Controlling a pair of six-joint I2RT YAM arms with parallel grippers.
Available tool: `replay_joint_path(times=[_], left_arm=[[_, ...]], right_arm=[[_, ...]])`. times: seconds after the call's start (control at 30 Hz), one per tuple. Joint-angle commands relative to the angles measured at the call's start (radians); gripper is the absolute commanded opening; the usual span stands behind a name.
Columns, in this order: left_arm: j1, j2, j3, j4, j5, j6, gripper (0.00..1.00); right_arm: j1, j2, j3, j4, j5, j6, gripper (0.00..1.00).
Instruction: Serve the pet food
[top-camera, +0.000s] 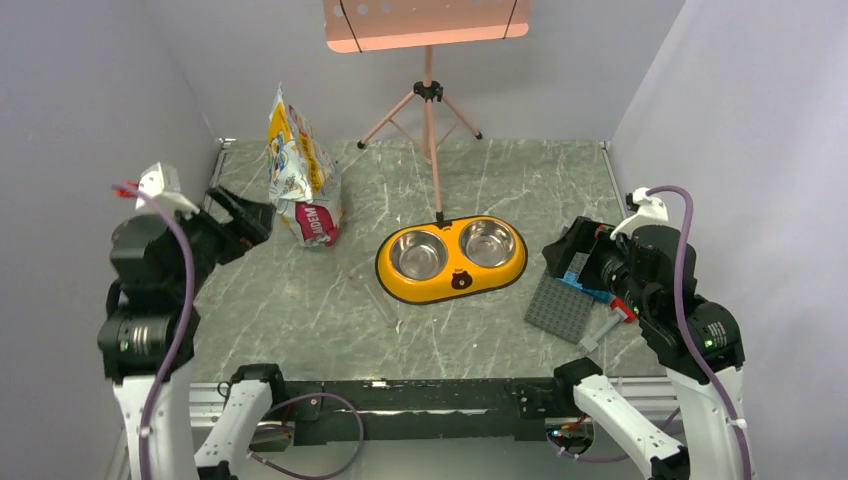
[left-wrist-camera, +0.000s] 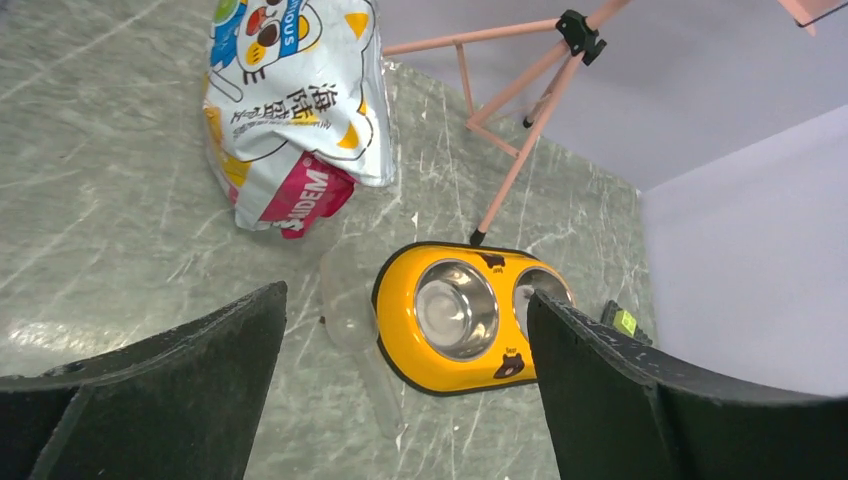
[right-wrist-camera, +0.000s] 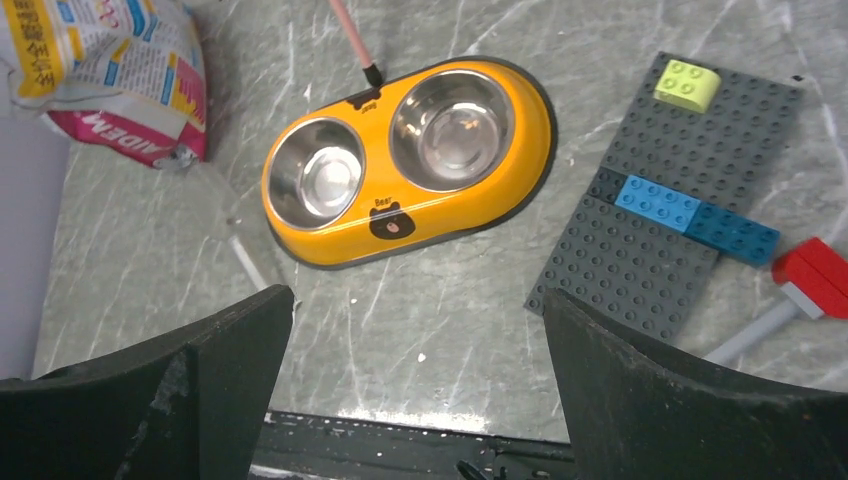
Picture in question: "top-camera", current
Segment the pet food bag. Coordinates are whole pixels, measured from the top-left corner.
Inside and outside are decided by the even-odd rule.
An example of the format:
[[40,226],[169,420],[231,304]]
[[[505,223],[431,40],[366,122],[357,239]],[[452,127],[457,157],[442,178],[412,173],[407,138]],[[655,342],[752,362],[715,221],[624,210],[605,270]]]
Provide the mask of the pet food bag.
[[268,117],[268,197],[304,247],[336,242],[343,217],[338,163],[315,139],[304,115],[276,90]]

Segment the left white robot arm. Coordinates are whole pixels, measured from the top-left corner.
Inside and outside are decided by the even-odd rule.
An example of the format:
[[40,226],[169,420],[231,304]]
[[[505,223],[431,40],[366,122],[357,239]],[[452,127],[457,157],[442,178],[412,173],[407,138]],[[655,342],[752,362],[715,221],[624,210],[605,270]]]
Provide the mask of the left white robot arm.
[[181,199],[169,211],[161,196],[139,193],[145,212],[113,232],[106,319],[97,344],[126,432],[135,479],[234,479],[260,422],[287,406],[285,381],[271,363],[239,367],[223,411],[201,445],[191,426],[195,295],[219,265],[266,242],[272,205],[217,186],[208,195],[229,215],[217,221]]

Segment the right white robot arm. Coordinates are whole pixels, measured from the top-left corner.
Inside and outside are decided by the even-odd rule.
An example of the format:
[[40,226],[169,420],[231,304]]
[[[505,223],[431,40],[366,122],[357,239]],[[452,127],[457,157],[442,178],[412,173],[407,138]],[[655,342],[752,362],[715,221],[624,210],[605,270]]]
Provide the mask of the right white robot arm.
[[741,331],[727,308],[696,293],[696,253],[682,233],[647,225],[615,234],[608,224],[578,217],[542,253],[553,277],[583,256],[579,284],[611,294],[635,315],[674,389],[686,440],[648,420],[588,358],[555,369],[554,407],[587,414],[646,479],[753,478],[742,418]]

